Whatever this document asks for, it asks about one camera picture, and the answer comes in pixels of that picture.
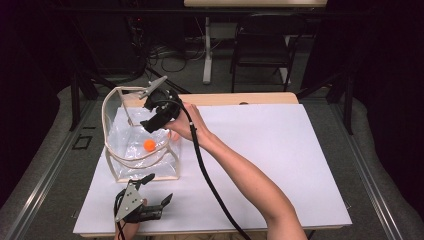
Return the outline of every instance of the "white tabletop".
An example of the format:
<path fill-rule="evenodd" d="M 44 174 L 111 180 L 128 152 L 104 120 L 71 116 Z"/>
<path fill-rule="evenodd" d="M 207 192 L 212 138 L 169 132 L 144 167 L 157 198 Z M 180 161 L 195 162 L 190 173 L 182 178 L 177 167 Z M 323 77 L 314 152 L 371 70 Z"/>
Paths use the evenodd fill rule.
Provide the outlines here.
<path fill-rule="evenodd" d="M 184 0 L 186 7 L 325 7 L 327 0 Z"/>
<path fill-rule="evenodd" d="M 338 228 L 352 224 L 307 113 L 301 104 L 200 106 L 206 123 L 224 142 L 250 159 L 287 194 L 304 228 Z M 238 224 L 265 229 L 256 210 L 205 151 L 209 175 Z M 126 184 L 116 183 L 104 155 L 74 228 L 82 236 L 114 233 L 113 204 Z M 179 180 L 140 187 L 149 204 L 173 193 L 161 220 L 142 224 L 140 234 L 235 231 L 207 186 L 194 153 L 184 140 Z"/>

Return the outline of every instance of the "clear plastic bag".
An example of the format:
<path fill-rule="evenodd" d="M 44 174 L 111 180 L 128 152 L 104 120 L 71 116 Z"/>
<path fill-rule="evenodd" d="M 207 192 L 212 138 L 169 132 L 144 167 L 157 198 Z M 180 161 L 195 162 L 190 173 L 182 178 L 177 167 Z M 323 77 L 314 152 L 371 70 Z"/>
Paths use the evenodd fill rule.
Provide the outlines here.
<path fill-rule="evenodd" d="M 154 180 L 179 178 L 179 136 L 165 129 L 149 133 L 140 124 L 154 115 L 142 107 L 144 99 L 139 96 L 144 90 L 116 87 L 103 102 L 106 160 L 118 182 L 141 179 L 151 173 L 156 175 Z M 144 148 L 146 140 L 154 143 L 154 149 Z"/>

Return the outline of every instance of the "dark background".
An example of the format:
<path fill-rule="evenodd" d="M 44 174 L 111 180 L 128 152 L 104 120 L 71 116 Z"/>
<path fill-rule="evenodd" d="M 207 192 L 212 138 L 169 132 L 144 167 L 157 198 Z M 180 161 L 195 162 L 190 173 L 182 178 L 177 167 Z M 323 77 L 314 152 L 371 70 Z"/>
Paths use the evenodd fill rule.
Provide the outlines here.
<path fill-rule="evenodd" d="M 61 4 L 81 6 L 87 4 L 85 2 L 73 0 Z M 112 0 L 89 2 L 119 6 L 119 2 Z M 183 6 L 182 1 L 143 3 L 158 8 Z M 384 24 L 376 29 L 377 40 L 356 74 L 354 96 L 367 107 L 380 161 L 405 199 L 423 218 L 424 8 L 418 1 L 389 3 L 384 9 Z M 81 66 L 111 75 L 143 71 L 140 52 L 129 44 L 132 39 L 124 18 L 92 21 L 87 16 L 69 22 L 64 16 L 45 12 L 40 4 L 38 1 L 3 1 L 5 7 L 0 14 L 1 113 L 4 116 L 0 126 L 1 205 L 54 121 L 59 107 L 56 94 L 69 86 L 72 77 L 78 76 Z M 327 9 L 356 11 L 379 4 L 378 1 L 329 0 Z M 184 33 L 183 18 L 142 20 L 157 24 L 150 28 L 150 36 L 155 41 L 184 49 L 184 35 L 188 33 Z M 363 28 L 364 25 L 342 21 L 323 21 L 303 87 L 313 86 L 340 69 L 354 52 Z"/>

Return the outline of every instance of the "chair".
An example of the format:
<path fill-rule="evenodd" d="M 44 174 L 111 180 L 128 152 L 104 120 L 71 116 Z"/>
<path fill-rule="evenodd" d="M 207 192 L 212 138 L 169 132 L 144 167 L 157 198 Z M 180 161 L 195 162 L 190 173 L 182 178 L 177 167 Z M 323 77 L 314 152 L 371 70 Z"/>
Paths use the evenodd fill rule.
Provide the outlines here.
<path fill-rule="evenodd" d="M 234 52 L 231 60 L 231 92 L 236 82 L 236 67 L 287 69 L 286 81 L 281 83 L 254 82 L 245 84 L 278 84 L 287 90 L 296 45 L 306 30 L 306 21 L 296 14 L 255 13 L 243 17 L 236 27 Z"/>

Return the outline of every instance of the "small orange ball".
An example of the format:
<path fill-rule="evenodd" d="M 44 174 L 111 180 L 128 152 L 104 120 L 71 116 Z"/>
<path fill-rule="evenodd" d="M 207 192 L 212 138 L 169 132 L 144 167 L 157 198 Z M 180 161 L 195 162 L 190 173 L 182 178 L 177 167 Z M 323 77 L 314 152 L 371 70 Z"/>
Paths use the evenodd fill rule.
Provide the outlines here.
<path fill-rule="evenodd" d="M 147 139 L 143 144 L 144 149 L 148 152 L 153 152 L 156 149 L 156 142 L 153 139 Z"/>

